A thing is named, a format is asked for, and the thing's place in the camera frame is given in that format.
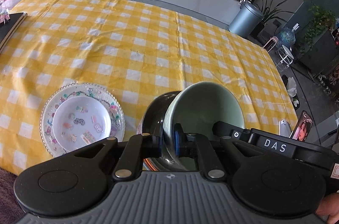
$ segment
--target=white plate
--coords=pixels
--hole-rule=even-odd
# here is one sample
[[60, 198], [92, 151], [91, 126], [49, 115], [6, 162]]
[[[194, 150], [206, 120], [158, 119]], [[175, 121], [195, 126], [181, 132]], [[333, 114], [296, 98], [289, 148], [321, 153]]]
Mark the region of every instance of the white plate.
[[110, 114], [111, 133], [119, 142], [124, 138], [125, 119], [120, 104], [116, 98], [100, 85], [92, 83], [72, 83], [57, 90], [45, 103], [40, 115], [40, 135], [47, 151], [53, 156], [61, 156], [67, 151], [57, 142], [53, 129], [53, 117], [58, 107], [67, 99], [77, 96], [86, 96], [98, 100]]
[[67, 99], [55, 111], [53, 133], [66, 151], [73, 151], [110, 136], [111, 119], [106, 108], [94, 98]]

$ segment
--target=plastic bag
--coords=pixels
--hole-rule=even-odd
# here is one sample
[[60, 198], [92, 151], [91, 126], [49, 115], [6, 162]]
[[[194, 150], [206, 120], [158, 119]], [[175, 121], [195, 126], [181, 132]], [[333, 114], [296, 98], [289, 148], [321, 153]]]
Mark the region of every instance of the plastic bag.
[[293, 77], [289, 78], [286, 88], [287, 88], [287, 93], [289, 94], [291, 98], [297, 94], [297, 84]]

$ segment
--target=gray ribbed panel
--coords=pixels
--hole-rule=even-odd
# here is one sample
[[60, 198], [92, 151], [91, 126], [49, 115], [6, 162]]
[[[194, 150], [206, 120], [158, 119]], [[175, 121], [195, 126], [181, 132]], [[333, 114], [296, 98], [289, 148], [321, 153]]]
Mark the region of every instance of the gray ribbed panel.
[[96, 208], [64, 218], [27, 214], [18, 224], [320, 224], [315, 215], [276, 220], [241, 206], [223, 183], [212, 183], [197, 172], [143, 171], [131, 182], [117, 183]]

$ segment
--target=yellow checkered tablecloth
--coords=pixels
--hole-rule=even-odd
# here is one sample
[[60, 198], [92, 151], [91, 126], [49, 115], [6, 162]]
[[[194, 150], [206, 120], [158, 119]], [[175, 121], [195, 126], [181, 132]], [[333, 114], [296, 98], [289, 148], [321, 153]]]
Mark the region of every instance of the yellow checkered tablecloth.
[[278, 133], [297, 117], [268, 53], [190, 16], [127, 0], [22, 0], [28, 13], [0, 55], [0, 167], [20, 173], [51, 159], [41, 110], [61, 86], [97, 83], [121, 104], [127, 140], [147, 106], [199, 81], [224, 85], [247, 128]]

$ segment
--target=human hand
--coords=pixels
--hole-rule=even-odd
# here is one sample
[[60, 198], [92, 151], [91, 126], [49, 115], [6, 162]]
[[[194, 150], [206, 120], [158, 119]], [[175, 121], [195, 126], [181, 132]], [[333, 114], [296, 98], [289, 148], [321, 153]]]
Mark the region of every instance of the human hand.
[[339, 193], [325, 196], [316, 210], [316, 215], [328, 216], [327, 224], [335, 224], [339, 220]]

